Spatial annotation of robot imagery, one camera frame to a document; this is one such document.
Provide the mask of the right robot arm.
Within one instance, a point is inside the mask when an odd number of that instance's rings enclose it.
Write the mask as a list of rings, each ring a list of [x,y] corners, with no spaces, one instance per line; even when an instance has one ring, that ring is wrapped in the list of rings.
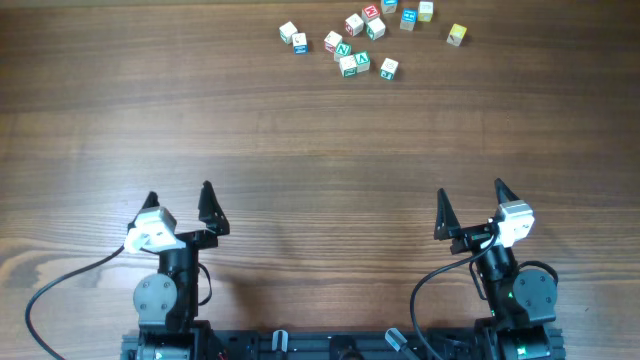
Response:
[[[486,223],[460,225],[443,189],[437,193],[434,238],[450,240],[451,253],[469,252],[476,290],[491,310],[470,328],[430,328],[432,358],[520,360],[564,359],[556,320],[559,276],[541,261],[518,262],[512,247],[532,230],[533,209],[501,180],[494,182],[498,207]]]

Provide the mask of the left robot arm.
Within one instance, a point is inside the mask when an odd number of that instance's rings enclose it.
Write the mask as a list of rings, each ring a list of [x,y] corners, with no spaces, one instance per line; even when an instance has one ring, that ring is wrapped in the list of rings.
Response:
[[[202,185],[198,220],[200,230],[176,233],[176,219],[151,192],[128,225],[124,249],[158,257],[156,273],[143,278],[133,293],[139,332],[122,338],[122,360],[226,359],[228,351],[207,320],[197,318],[198,308],[211,297],[198,297],[198,278],[208,270],[199,262],[201,250],[218,246],[230,233],[213,186]]]

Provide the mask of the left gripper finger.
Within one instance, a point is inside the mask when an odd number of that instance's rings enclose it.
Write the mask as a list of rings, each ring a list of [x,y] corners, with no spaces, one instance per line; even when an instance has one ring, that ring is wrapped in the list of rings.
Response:
[[[229,221],[217,201],[212,183],[208,180],[202,184],[198,210],[198,219],[205,224],[207,229],[218,236],[230,233]]]
[[[137,219],[137,217],[146,209],[150,209],[150,208],[155,208],[158,207],[160,205],[159,201],[158,201],[158,195],[156,192],[154,191],[150,191],[149,194],[147,195],[143,205],[141,206],[140,210],[138,211],[138,213],[136,214],[136,216],[134,217],[134,219],[127,225],[127,230],[130,231],[131,229],[135,228],[135,221]]]

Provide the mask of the green V letter block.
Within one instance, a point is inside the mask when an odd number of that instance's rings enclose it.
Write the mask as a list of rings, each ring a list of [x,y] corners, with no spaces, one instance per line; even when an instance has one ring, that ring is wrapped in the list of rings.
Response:
[[[356,61],[356,71],[362,73],[368,71],[371,65],[371,59],[367,51],[362,51],[354,54]]]

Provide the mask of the green N letter block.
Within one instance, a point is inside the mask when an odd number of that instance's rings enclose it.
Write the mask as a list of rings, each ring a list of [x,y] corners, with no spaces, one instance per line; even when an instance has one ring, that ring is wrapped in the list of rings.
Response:
[[[343,57],[349,56],[352,51],[352,46],[348,43],[340,43],[335,47],[334,60],[339,62]]]

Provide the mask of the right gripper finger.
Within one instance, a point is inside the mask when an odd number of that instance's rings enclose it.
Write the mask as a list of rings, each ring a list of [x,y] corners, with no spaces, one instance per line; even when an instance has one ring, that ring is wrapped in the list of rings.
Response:
[[[496,197],[499,204],[518,201],[519,197],[506,185],[501,178],[494,181]]]
[[[460,223],[444,188],[437,191],[437,214],[434,228],[436,240],[448,240],[459,237]]]

